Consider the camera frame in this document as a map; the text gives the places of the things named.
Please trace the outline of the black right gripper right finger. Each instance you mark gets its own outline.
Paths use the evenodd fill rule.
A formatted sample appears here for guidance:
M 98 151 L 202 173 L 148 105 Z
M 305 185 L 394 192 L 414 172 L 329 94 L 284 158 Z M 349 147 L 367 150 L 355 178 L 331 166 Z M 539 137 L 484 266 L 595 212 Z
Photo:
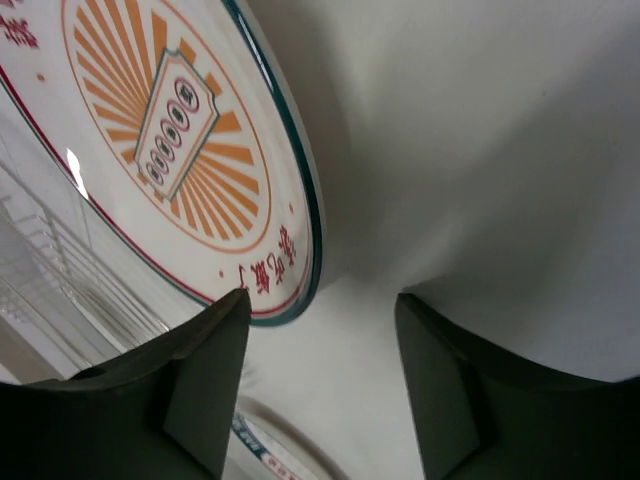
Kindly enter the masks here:
M 410 293 L 396 335 L 427 479 L 636 479 L 639 379 L 525 359 Z

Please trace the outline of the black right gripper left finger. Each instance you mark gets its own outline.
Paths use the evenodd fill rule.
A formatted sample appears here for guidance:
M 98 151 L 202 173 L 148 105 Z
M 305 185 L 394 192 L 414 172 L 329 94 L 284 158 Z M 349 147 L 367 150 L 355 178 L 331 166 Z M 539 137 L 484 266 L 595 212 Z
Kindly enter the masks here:
M 250 326 L 235 289 L 66 380 L 1 387 L 5 479 L 218 479 Z

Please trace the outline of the orange sunburst plate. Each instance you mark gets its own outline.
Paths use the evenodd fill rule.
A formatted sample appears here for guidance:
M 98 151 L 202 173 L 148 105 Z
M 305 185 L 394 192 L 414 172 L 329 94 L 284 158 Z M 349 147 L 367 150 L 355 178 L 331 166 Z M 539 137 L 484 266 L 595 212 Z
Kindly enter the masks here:
M 297 319 L 324 209 L 297 105 L 244 1 L 5 1 L 1 84 L 108 227 L 200 304 Z

